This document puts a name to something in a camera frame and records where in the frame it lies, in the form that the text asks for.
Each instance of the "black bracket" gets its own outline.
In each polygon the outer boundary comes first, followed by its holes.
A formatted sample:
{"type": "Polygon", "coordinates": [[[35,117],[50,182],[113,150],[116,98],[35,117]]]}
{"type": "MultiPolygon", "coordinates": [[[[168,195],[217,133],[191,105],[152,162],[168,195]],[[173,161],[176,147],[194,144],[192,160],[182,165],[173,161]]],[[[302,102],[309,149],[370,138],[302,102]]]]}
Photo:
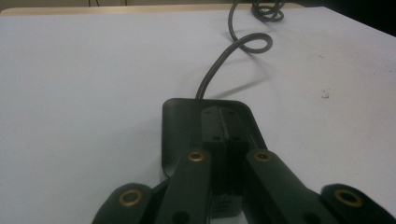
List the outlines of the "black bracket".
{"type": "Polygon", "coordinates": [[[154,189],[129,184],[94,224],[205,224],[243,210],[249,224],[396,223],[362,192],[306,188],[262,139],[239,102],[172,99],[163,105],[163,174],[154,189]]]}

